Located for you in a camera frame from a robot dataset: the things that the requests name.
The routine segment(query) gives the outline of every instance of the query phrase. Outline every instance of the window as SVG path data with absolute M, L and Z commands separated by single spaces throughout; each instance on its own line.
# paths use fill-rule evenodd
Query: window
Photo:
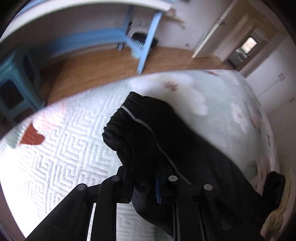
M 249 37 L 247 41 L 241 46 L 241 49 L 242 51 L 244 51 L 245 54 L 248 54 L 256 45 L 256 40 L 252 37 Z

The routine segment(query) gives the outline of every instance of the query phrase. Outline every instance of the metal screw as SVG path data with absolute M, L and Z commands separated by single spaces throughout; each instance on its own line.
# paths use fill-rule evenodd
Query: metal screw
M 205 184 L 204 189 L 207 191 L 211 191 L 213 189 L 213 186 L 211 184 Z
M 169 181 L 171 181 L 171 182 L 175 182 L 175 181 L 178 180 L 178 178 L 177 178 L 176 176 L 169 176 L 168 179 L 169 179 Z
M 111 177 L 111 180 L 112 180 L 113 182 L 118 182 L 118 181 L 121 180 L 121 177 L 118 176 L 118 175 L 115 175 L 115 176 Z
M 84 185 L 84 184 L 79 184 L 78 186 L 77 186 L 77 190 L 78 191 L 82 191 L 82 190 L 84 190 L 86 188 L 86 186 Z

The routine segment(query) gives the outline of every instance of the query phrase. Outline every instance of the bed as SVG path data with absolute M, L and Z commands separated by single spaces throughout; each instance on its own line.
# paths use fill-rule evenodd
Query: bed
M 0 141 L 3 193 L 25 237 L 76 185 L 99 184 L 116 174 L 120 161 L 103 142 L 103 127 L 130 91 L 169 103 L 258 193 L 267 174 L 280 171 L 267 117 L 239 72 L 186 70 L 121 80 L 45 107 Z M 117 237 L 171 240 L 132 204 L 118 205 Z

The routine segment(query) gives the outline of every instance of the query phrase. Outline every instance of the white shelf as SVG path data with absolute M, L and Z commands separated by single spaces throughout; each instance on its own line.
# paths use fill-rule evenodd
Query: white shelf
M 44 15 L 69 7 L 99 3 L 136 5 L 162 12 L 167 12 L 171 8 L 171 3 L 162 0 L 48 0 L 31 7 L 14 18 L 0 38 L 0 43 L 17 29 Z

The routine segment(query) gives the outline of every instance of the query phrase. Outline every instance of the wooden floor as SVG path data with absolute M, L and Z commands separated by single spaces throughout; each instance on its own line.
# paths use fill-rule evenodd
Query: wooden floor
M 192 51 L 156 47 L 151 51 L 143 74 L 187 70 L 227 69 L 215 57 L 191 59 Z M 60 61 L 41 70 L 45 85 L 41 94 L 47 103 L 56 102 L 78 92 L 137 76 L 138 60 L 129 48 L 91 52 Z

